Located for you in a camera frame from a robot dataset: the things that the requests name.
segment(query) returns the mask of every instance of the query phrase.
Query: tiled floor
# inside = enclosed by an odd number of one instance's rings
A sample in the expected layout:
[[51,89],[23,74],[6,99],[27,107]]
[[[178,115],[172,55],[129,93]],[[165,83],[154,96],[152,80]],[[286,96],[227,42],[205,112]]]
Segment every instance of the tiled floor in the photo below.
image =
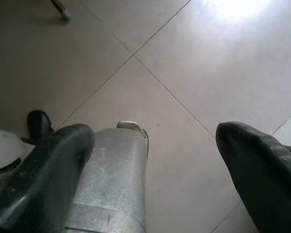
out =
[[291,0],[63,1],[68,24],[48,0],[0,0],[0,128],[25,135],[36,108],[55,127],[137,121],[149,233],[256,233],[214,134],[290,117]]

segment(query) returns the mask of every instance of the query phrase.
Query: tile grout line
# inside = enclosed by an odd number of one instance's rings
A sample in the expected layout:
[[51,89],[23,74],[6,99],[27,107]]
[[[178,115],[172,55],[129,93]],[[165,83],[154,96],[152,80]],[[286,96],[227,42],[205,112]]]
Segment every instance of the tile grout line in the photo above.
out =
[[270,135],[274,135],[279,129],[280,129],[280,127],[281,126],[283,126],[284,124],[286,124],[287,123],[287,121],[289,120],[291,118],[291,116],[289,116],[287,119],[285,119],[285,121],[282,123],[282,124],[280,124],[272,133],[270,133]]
[[168,88],[156,77],[156,75],[148,68],[145,64],[137,57],[134,56],[134,58],[151,74],[151,76],[162,86],[162,88],[167,91],[168,94],[172,96],[172,98],[187,112],[189,115],[206,131],[208,132],[213,138],[215,138],[215,135],[210,132],[205,125],[203,125],[192,113],[187,109],[177,98],[174,94],[171,93],[171,91],[168,90]]
[[[69,116],[61,123],[61,124],[59,124],[59,126],[58,127],[56,127],[56,129],[57,128],[59,128],[60,126],[62,126],[62,125],[64,125],[67,121],[68,121],[68,119],[78,110],[78,109],[80,109],[86,102],[88,102],[88,100],[109,80],[109,79],[111,79],[112,78],[112,76],[120,69],[120,68],[122,68],[132,57],[135,57],[135,58],[137,58],[136,56],[135,56],[135,54],[149,41],[149,40],[151,40],[173,17],[175,17],[187,4],[189,4],[189,2],[190,2],[191,0],[189,0],[187,3],[185,3],[173,16],[171,16],[171,18],[166,22],[166,23],[164,23],[142,46],[140,46],[139,47],[139,49],[137,49],[118,69],[116,69],[116,71],[110,76],[110,77],[108,77],[107,79],[106,79],[106,81],[104,81],[85,101],[83,101],[78,107],[76,107],[76,109],[75,110],[73,110],[72,111],[72,113],[71,114],[69,114]],[[80,5],[82,5],[89,13],[90,13],[90,15],[92,16],[92,17],[94,17],[96,20],[98,20],[101,24],[102,24],[102,26],[129,52],[129,53],[132,53],[129,49],[128,49],[128,47],[119,39],[119,38],[117,38],[117,36],[102,22],[102,20],[99,18],[99,17],[97,17],[90,9],[88,9],[88,7],[86,6],[86,5],[84,5],[83,3],[82,3],[82,1],[81,0],[78,0],[78,2],[80,3]]]
[[242,200],[222,219],[222,221],[221,222],[219,222],[219,224],[215,227],[215,228],[213,228],[213,230],[211,231],[211,232],[209,232],[209,233],[213,233],[227,218],[228,218],[228,216],[234,211],[234,210],[236,210],[236,208],[240,205],[242,203]]

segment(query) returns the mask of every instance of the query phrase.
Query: beige floor tile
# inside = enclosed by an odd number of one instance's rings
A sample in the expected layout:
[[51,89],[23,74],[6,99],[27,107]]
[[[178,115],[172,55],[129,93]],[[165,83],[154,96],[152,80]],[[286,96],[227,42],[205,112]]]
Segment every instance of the beige floor tile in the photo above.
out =
[[191,1],[137,57],[213,134],[230,120],[273,133],[291,115],[291,0],[233,22],[210,6]]
[[81,0],[135,52],[189,0]]
[[146,217],[149,233],[210,232],[240,198],[210,136],[134,59],[65,123],[93,129],[120,120],[149,134]]
[[0,0],[0,128],[24,135],[30,110],[61,124],[130,54],[74,0]]
[[212,233],[259,233],[241,202]]

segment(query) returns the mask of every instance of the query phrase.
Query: black rubber boot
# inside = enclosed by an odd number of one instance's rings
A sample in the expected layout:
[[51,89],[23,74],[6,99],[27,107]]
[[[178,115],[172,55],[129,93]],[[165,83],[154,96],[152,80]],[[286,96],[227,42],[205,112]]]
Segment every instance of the black rubber boot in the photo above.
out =
[[48,115],[41,110],[34,110],[28,114],[27,126],[29,129],[30,140],[35,142],[54,132]]

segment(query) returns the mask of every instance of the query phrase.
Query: floor tile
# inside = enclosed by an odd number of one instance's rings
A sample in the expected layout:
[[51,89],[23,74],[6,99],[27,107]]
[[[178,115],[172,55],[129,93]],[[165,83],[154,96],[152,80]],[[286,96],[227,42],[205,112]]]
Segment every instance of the floor tile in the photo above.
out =
[[147,232],[210,232],[239,203],[214,138],[135,59],[65,123],[98,130],[120,120],[149,134]]
[[0,0],[0,128],[26,133],[27,113],[61,124],[129,57],[88,10],[64,0],[68,24],[49,0]]
[[212,233],[259,233],[241,202]]
[[273,133],[291,116],[291,0],[233,22],[203,2],[215,1],[191,1],[137,57],[213,134],[231,120]]
[[81,0],[135,52],[189,0]]

